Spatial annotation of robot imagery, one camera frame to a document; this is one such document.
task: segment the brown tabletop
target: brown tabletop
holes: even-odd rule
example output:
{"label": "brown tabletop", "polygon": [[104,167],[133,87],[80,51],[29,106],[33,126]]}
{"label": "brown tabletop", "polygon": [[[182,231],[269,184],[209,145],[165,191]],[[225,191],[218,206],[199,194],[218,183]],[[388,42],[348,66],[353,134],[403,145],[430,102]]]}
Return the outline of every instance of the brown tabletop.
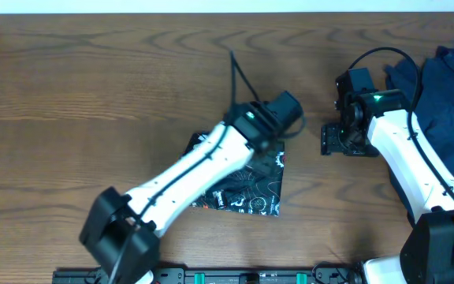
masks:
{"label": "brown tabletop", "polygon": [[[281,216],[189,208],[162,260],[307,267],[400,251],[411,231],[382,158],[320,155],[335,78],[370,48],[417,62],[454,47],[454,13],[0,16],[0,282],[96,263],[78,241],[94,198],[175,162],[229,104],[228,50],[259,94],[289,90],[308,125],[286,143]],[[384,64],[362,61],[384,88]],[[242,86],[238,100],[251,97]]]}

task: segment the table surface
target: table surface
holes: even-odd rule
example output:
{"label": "table surface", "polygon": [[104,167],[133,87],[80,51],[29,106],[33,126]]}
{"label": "table surface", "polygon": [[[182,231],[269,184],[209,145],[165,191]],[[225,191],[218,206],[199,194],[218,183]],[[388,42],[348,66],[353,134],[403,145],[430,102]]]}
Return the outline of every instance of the table surface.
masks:
{"label": "table surface", "polygon": [[[454,13],[0,16],[0,282],[92,267],[78,235],[94,198],[172,165],[229,104],[229,56],[265,99],[289,90],[308,120],[287,141],[279,218],[189,208],[162,260],[309,267],[400,251],[411,227],[382,158],[320,156],[334,80],[364,51],[417,62],[454,47]],[[384,88],[385,64],[363,61]],[[239,86],[240,101],[249,100]]]}

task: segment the green tape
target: green tape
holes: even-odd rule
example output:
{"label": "green tape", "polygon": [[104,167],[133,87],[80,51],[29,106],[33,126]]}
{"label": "green tape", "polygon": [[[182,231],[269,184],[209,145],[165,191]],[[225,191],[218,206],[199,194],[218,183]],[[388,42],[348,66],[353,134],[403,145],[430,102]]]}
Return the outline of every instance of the green tape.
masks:
{"label": "green tape", "polygon": [[307,284],[307,275],[305,273],[297,273],[297,284]]}
{"label": "green tape", "polygon": [[204,273],[194,274],[194,284],[204,284],[206,282],[206,276]]}

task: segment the blue cloth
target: blue cloth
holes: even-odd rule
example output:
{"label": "blue cloth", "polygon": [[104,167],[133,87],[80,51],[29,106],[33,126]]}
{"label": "blue cloth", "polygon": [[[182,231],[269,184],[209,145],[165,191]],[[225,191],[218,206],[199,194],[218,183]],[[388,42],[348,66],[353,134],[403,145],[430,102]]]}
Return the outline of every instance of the blue cloth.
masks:
{"label": "blue cloth", "polygon": [[[387,66],[386,86],[399,88],[412,100],[414,70],[407,61]],[[436,153],[454,176],[454,49],[438,47],[422,68],[422,96],[415,113]]]}

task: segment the white wall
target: white wall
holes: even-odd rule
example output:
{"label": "white wall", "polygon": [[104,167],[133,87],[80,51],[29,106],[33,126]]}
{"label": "white wall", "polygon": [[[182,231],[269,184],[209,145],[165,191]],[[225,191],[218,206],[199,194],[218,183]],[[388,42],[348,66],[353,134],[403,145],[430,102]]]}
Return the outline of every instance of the white wall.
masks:
{"label": "white wall", "polygon": [[444,12],[454,0],[0,0],[0,13]]}

